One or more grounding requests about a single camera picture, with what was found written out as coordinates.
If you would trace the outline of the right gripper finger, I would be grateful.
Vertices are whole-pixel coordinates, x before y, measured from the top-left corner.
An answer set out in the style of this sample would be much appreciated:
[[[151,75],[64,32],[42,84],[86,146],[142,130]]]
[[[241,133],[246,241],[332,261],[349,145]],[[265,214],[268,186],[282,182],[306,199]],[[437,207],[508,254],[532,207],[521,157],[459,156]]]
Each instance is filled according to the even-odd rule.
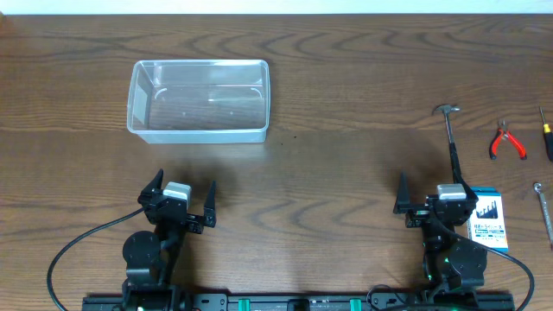
[[[461,184],[466,195],[467,195],[467,200],[473,200],[474,202],[476,202],[478,200],[478,196],[476,195],[476,193],[473,191],[473,189],[463,180],[462,176],[461,176],[461,173],[459,171],[454,171],[453,172],[453,179],[454,179],[454,182],[456,184]]]
[[[404,172],[400,174],[397,188],[397,198],[393,207],[394,214],[407,213],[410,210],[410,193],[408,189],[407,176]]]

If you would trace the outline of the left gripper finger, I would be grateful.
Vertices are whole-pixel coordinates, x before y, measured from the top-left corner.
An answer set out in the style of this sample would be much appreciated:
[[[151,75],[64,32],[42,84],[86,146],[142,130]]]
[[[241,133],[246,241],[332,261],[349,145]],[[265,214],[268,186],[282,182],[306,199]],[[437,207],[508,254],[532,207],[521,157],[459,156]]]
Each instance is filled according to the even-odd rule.
[[[159,194],[162,192],[163,169],[160,168],[156,176],[144,187],[141,194]]]
[[[216,226],[216,207],[215,207],[216,182],[213,181],[207,193],[204,204],[204,226],[214,228]]]

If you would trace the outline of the small claw hammer black handle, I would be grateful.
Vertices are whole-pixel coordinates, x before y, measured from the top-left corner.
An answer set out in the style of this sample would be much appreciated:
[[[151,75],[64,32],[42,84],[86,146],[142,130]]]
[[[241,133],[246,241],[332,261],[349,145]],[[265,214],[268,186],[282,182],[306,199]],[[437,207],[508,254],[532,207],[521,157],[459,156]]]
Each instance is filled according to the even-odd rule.
[[[457,105],[445,104],[445,105],[438,105],[433,111],[433,113],[440,111],[444,116],[446,131],[448,135],[448,148],[449,148],[449,154],[450,154],[451,167],[453,171],[454,183],[461,183],[461,169],[460,169],[460,162],[459,162],[458,153],[457,153],[457,149],[454,141],[453,130],[450,123],[450,114],[460,110],[461,108],[458,107]]]

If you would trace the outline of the clear plastic container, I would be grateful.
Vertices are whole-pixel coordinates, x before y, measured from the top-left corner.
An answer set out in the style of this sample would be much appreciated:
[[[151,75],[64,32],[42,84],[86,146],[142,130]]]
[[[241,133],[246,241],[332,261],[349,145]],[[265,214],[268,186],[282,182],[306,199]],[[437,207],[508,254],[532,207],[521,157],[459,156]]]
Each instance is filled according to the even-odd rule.
[[[262,143],[270,104],[265,60],[140,60],[126,126],[150,144]]]

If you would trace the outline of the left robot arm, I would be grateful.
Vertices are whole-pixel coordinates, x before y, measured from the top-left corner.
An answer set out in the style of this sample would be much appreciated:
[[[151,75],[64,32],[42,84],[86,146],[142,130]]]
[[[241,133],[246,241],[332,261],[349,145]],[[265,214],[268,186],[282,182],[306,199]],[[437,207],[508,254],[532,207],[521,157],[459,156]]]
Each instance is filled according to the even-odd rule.
[[[115,307],[123,311],[189,310],[189,295],[171,283],[184,238],[189,233],[201,234],[206,227],[216,226],[215,193],[212,182],[201,215],[188,211],[191,187],[170,182],[162,184],[163,171],[144,187],[137,198],[152,232],[140,231],[124,242],[123,258],[127,279],[123,285],[123,301]]]

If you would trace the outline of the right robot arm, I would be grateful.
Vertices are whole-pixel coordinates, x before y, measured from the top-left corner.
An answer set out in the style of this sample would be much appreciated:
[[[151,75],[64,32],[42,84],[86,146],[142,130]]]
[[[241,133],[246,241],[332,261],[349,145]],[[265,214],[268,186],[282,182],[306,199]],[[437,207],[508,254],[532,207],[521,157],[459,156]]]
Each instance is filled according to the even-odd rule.
[[[487,250],[454,231],[469,220],[477,202],[476,193],[459,181],[439,185],[436,194],[413,203],[406,174],[400,175],[393,212],[405,216],[406,227],[420,228],[423,234],[423,272],[429,286],[417,295],[420,302],[478,305],[475,289],[484,284]]]

